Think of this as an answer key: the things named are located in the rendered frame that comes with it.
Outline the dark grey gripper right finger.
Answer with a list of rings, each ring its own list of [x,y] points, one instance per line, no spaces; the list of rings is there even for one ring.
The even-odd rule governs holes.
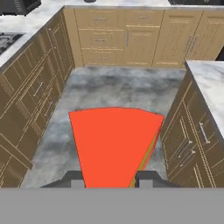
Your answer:
[[[162,179],[156,171],[138,171],[135,181],[135,188],[178,187],[178,185]]]

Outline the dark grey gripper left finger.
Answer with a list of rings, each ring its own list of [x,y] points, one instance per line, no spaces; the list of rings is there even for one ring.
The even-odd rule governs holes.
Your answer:
[[[68,171],[63,178],[45,185],[48,188],[85,188],[81,171]]]

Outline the orange cheese wedge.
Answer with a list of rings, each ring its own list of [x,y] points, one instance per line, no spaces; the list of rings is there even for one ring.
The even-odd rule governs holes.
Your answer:
[[[88,108],[69,113],[85,187],[128,188],[145,169],[164,117],[140,108]]]

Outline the tan island cupboard run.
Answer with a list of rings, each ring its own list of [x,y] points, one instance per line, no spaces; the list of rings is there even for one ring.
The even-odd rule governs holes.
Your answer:
[[[224,62],[188,60],[185,67],[160,133],[167,179],[182,187],[224,188]],[[189,140],[192,144],[178,157]],[[191,150],[196,153],[180,167]]]

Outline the tan cupboard run with hob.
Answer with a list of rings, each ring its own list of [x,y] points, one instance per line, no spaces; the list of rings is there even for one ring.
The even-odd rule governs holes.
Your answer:
[[[56,13],[0,70],[0,188],[21,186],[74,61]]]

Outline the tan cupboard run with drawers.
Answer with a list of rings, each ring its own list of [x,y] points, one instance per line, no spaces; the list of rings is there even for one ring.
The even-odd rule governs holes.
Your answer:
[[[78,7],[63,9],[78,67],[183,69],[217,59],[224,47],[224,7]]]

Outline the black hob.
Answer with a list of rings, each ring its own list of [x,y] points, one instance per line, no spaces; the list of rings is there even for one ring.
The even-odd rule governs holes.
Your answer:
[[[1,32],[0,31],[0,55],[8,50],[18,50],[21,46],[21,38],[24,32]]]

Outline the black countertop appliance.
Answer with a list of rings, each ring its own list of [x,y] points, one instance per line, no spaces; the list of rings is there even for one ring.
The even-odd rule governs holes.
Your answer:
[[[24,15],[41,5],[41,0],[0,0],[0,15]]]

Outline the dark countertop object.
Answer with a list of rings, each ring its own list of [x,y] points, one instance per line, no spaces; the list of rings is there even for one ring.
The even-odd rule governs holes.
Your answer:
[[[224,6],[224,0],[168,0],[170,4],[176,5],[220,5]]]

